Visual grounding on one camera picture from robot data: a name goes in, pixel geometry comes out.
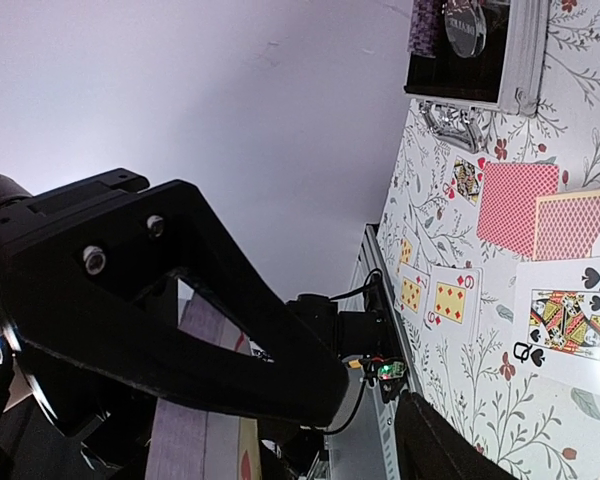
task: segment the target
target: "wire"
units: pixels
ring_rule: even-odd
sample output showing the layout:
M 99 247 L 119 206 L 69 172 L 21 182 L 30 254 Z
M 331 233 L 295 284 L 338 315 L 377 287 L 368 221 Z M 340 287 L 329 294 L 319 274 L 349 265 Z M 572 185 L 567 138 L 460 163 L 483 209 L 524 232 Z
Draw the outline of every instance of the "wire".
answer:
M 320 432 L 323 435 L 337 435 L 338 433 L 342 433 L 344 430 L 346 430 L 346 428 L 351 424 L 351 422 L 355 418 L 356 413 L 358 413 L 358 409 L 360 408 L 360 404 L 362 403 L 362 397 L 364 396 L 364 388 L 366 386 L 366 383 L 367 382 L 365 380 L 360 385 L 360 391 L 358 392 L 358 398 L 356 399 L 356 403 L 353 406 L 353 410 L 351 410 L 349 418 L 347 418 L 347 421 L 344 422 L 342 426 L 336 428 L 335 430 L 320 430 L 319 428 L 315 427 L 312 427 L 311 430 L 313 430 L 314 432 Z
M 364 283 L 362 284 L 361 287 L 351 290 L 350 292 L 341 293 L 340 295 L 331 297 L 329 300 L 334 302 L 336 300 L 343 300 L 345 298 L 353 297 L 354 295 L 358 295 L 360 293 L 366 292 L 367 290 L 369 290 L 371 288 L 371 284 L 369 283 L 369 280 L 371 280 L 371 277 L 373 276 L 374 273 L 378 273 L 380 275 L 380 278 L 382 278 L 382 270 L 380 270 L 379 268 L 374 268 L 373 270 L 371 270 L 369 272 L 369 274 L 367 275 L 367 278 L 365 278 Z

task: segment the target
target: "tablecloth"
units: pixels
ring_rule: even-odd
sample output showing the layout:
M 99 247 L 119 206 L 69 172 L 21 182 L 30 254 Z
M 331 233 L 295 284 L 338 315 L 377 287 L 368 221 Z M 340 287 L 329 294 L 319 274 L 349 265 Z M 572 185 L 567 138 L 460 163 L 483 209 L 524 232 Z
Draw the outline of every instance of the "tablecloth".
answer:
M 561 190 L 600 187 L 600 0 L 551 0 L 538 115 L 485 112 L 480 125 L 488 160 L 552 163 L 561 168 Z M 425 397 L 518 478 L 600 479 L 600 397 L 509 363 L 516 265 L 529 259 L 478 239 L 479 205 L 444 194 L 458 155 L 485 156 L 432 137 L 413 101 L 378 233 L 384 260 L 395 272 L 411 228 L 420 270 L 484 269 L 475 341 L 428 342 L 405 322 Z

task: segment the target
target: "bolt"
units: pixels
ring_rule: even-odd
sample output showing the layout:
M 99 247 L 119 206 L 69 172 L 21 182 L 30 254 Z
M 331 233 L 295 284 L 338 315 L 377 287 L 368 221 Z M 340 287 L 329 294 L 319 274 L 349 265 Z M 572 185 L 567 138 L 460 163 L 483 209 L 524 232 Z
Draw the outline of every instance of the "bolt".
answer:
M 160 215 L 151 215 L 147 218 L 147 228 L 151 238 L 160 238 L 164 233 L 164 218 Z
M 107 264 L 107 257 L 100 247 L 88 246 L 82 251 L 82 260 L 89 275 L 98 275 Z

